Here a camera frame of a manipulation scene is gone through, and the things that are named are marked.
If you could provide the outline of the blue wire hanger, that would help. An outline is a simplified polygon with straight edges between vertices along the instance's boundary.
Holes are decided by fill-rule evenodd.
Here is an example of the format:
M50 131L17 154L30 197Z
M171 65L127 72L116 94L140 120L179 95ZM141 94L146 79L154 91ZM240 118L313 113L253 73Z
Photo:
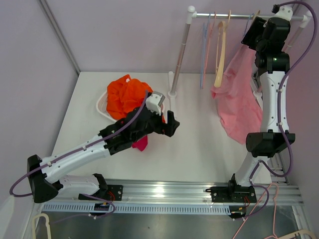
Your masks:
M206 40L207 40L209 25L210 25L210 17L208 17L207 22L203 24L203 29L202 29L201 71L200 71L200 89L201 90L203 89L203 82L204 82Z

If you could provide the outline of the pink t shirt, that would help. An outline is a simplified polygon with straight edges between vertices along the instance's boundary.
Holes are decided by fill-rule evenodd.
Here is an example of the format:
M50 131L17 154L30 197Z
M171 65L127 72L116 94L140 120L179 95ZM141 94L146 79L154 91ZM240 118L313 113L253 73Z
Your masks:
M255 51L241 46L224 71L221 86L211 88L221 125L240 144L245 144L247 134L258 132L262 123L262 109L250 85L254 60Z

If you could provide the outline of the orange t shirt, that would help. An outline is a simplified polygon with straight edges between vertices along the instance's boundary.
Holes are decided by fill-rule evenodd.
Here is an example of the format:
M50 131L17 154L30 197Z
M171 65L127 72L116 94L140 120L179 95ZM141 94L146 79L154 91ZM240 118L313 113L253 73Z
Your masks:
M153 92L146 82L141 82L126 74L107 86L106 111L115 120L124 118L135 108L141 106L146 91Z

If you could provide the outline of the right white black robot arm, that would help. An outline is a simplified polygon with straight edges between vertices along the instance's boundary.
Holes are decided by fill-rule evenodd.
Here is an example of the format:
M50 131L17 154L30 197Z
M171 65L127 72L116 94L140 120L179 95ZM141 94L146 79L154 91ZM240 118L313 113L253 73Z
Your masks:
M266 165L275 154L287 149L293 165L291 145L296 136L290 133L285 103L290 57L283 51L291 30L290 21L290 17L278 14L268 20L257 17L241 41L256 52L263 116L260 131L247 135L247 156L228 182L227 197L234 202L255 194L254 174L260 164Z

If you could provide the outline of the beige hanger holding pink shirt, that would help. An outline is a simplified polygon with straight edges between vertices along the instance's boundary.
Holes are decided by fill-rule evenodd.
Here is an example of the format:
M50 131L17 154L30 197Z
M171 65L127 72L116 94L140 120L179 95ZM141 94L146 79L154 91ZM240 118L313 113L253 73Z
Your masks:
M255 18L260 14L260 10L256 11L254 14L253 14L253 18L252 18L252 21L255 20Z

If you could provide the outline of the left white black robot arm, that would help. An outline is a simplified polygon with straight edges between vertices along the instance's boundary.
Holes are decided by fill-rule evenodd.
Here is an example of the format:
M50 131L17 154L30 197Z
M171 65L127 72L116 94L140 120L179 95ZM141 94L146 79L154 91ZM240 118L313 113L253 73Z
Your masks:
M74 176L70 172L94 160L129 149L148 134L172 137L179 125L172 111L167 112L167 120L163 121L162 116L146 107L135 108L126 117L65 154L29 157L27 172L34 202L44 203L54 198L109 199L111 189L103 175Z

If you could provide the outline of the magenta t shirt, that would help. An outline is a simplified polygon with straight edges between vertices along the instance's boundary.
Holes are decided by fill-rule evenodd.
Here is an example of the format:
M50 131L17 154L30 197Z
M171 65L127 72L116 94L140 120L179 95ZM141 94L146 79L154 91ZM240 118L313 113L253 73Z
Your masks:
M144 136L143 138L141 138L140 140L138 140L137 142L134 142L132 144L132 148L135 148L139 151L144 151L146 149L148 145L148 136Z

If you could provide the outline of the beige wooden hanger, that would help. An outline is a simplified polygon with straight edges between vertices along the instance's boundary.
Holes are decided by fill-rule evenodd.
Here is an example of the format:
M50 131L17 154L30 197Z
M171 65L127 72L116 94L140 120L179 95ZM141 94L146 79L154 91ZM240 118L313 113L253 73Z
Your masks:
M221 87L224 64L225 64L225 54L226 54L226 32L231 18L231 10L227 15L227 21L220 21L218 24L218 37L217 37L217 47L216 47L216 64L215 64L215 82L214 87Z

